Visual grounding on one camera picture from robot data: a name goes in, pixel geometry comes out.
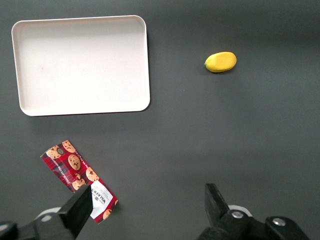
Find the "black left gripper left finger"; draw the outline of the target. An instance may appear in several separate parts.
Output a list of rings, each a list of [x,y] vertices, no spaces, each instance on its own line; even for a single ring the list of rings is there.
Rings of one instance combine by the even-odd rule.
[[[18,226],[0,223],[2,240],[75,240],[93,211],[92,190],[83,185],[62,206],[41,212],[33,221]]]

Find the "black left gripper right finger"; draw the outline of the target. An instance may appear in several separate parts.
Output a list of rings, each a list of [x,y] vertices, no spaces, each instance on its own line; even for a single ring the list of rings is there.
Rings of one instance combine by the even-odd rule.
[[[228,205],[213,183],[205,185],[204,204],[210,227],[199,235],[199,240],[309,239],[290,218],[269,216],[265,222],[260,222],[245,207]]]

